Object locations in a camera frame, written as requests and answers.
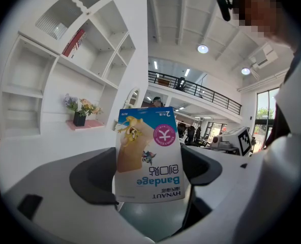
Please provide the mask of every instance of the green tree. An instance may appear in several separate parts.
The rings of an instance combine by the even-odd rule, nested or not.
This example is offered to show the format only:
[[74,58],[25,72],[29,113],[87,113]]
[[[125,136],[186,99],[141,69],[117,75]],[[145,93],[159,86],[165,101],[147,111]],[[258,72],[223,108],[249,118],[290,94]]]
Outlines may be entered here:
[[[267,119],[268,108],[259,108],[257,111],[257,119]],[[269,110],[269,119],[274,119],[274,110]]]

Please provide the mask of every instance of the window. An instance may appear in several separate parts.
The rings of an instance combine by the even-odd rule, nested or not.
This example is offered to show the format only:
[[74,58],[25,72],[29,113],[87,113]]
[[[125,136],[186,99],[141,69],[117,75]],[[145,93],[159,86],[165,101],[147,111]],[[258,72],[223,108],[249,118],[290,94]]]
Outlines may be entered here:
[[215,136],[226,131],[226,124],[208,122],[204,137],[208,136],[207,142],[211,143]]
[[257,95],[257,114],[253,137],[256,139],[254,153],[263,149],[267,138],[269,137],[275,115],[276,115],[276,100],[279,88],[268,90]]

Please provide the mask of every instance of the arched mirror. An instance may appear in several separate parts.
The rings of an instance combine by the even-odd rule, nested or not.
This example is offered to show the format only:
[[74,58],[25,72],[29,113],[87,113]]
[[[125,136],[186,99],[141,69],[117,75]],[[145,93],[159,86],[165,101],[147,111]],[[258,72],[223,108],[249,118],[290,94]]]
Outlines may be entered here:
[[139,98],[140,90],[139,88],[135,87],[131,90],[129,93],[129,96],[125,102],[124,108],[136,108],[137,107],[137,102]]

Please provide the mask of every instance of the bandage package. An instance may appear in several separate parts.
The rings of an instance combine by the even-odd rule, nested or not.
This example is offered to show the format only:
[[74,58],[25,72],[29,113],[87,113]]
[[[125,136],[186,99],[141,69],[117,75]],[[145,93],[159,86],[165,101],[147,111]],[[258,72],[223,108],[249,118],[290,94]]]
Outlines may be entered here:
[[172,107],[121,109],[116,132],[117,201],[153,203],[185,197]]

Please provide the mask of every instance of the white shelving unit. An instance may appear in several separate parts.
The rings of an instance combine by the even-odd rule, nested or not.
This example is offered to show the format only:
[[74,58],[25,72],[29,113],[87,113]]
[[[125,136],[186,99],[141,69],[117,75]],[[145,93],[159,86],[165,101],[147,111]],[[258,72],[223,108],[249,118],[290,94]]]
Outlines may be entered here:
[[92,17],[91,22],[117,48],[126,37],[128,29],[114,1],[106,4]]
[[40,134],[42,99],[3,93],[5,137]]
[[[102,6],[95,7],[97,2]],[[34,22],[34,28],[23,28],[20,33],[27,31],[28,37],[42,45],[19,36],[3,74],[1,136],[39,136],[50,123],[70,119],[73,112],[63,104],[66,93],[98,104],[103,113],[87,119],[111,127],[112,105],[135,51],[114,1],[58,0]],[[59,55],[59,49],[55,50],[58,54],[46,49],[65,44],[64,38],[69,39],[65,33],[69,29],[71,33],[73,26],[76,31],[83,29],[86,37],[71,58]]]
[[72,61],[102,77],[114,55],[114,48],[90,20],[81,28],[86,32],[86,38]]
[[109,68],[107,69],[104,78],[109,82],[119,86],[121,79],[126,71],[126,67],[127,67],[126,63],[117,53],[113,57],[113,60]]
[[79,74],[81,74],[93,81],[96,81],[102,85],[108,85],[108,86],[112,86],[112,87],[118,89],[118,87],[116,85],[114,85],[113,83],[111,83],[111,82],[107,81],[106,79],[101,78],[99,75],[77,65],[71,59],[69,59],[63,55],[60,55],[58,63],[66,66],[66,67],[78,72]]
[[123,58],[125,63],[128,65],[132,55],[134,54],[136,48],[130,35],[127,35],[124,42],[120,45],[119,55]]
[[40,134],[43,93],[57,58],[42,46],[23,36],[18,37],[2,81],[3,136]]

